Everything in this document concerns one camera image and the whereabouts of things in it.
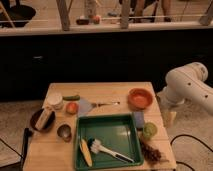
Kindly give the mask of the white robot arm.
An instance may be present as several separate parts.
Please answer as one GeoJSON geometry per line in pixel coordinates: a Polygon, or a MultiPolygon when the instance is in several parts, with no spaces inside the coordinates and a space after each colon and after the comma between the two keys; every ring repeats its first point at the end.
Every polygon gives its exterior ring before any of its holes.
{"type": "Polygon", "coordinates": [[[166,86],[159,95],[161,114],[165,127],[173,125],[177,112],[174,107],[190,100],[213,115],[213,87],[205,83],[207,67],[200,62],[192,62],[170,70],[165,76],[166,86]]]}

